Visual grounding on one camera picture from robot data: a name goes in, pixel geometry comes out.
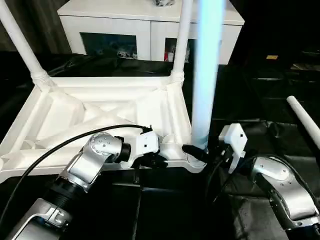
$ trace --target black table surface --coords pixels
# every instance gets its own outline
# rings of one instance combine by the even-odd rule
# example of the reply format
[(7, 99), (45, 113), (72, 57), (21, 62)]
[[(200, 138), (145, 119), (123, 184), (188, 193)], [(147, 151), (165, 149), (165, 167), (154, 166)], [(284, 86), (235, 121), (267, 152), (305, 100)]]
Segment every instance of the black table surface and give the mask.
[[(16, 52), (0, 52), (0, 115), (2, 139), (30, 94), (30, 73)], [(39, 55), (43, 68), (55, 77), (169, 76), (172, 63), (104, 56)], [(192, 114), (193, 66), (186, 64), (183, 94)], [(209, 150), (223, 126), (241, 123), (248, 136), (246, 151), (286, 155), (310, 188), (320, 197), (317, 148), (297, 121), (286, 97), (295, 95), (320, 124), (319, 74), (316, 72), (242, 69), (219, 66), (213, 107)], [(220, 170), (211, 186), (219, 189), (226, 179)], [(214, 207), (204, 201), (207, 172), (192, 174), (183, 168), (103, 174), (84, 200), (64, 239), (237, 239), (286, 240), (266, 195), (238, 175)], [(56, 176), (29, 176), (14, 200), (0, 234), (5, 235), (35, 199), (42, 196)], [(19, 180), (0, 184), (0, 209)]]

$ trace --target white pole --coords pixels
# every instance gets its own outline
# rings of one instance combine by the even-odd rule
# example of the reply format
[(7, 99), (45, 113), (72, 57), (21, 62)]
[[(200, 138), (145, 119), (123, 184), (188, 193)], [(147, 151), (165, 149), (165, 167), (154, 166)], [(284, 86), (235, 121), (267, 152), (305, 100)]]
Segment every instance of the white pole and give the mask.
[(199, 0), (192, 104), (192, 144), (208, 144), (226, 0)]
[(24, 63), (28, 67), (34, 83), (42, 90), (47, 90), (52, 84), (50, 77), (38, 62), (38, 59), (28, 44), (25, 36), (21, 32), (5, 0), (0, 0), (0, 20), (21, 55)]
[(313, 121), (313, 119), (309, 116), (309, 114), (294, 96), (288, 96), (286, 100), (299, 118), (300, 122), (303, 124), (305, 130), (314, 141), (315, 145), (318, 147), (318, 149), (320, 149), (320, 129), (317, 124)]
[(184, 80), (184, 66), (192, 18), (192, 8), (193, 0), (182, 0), (179, 34), (176, 40), (174, 63), (171, 74), (174, 82), (183, 82)]

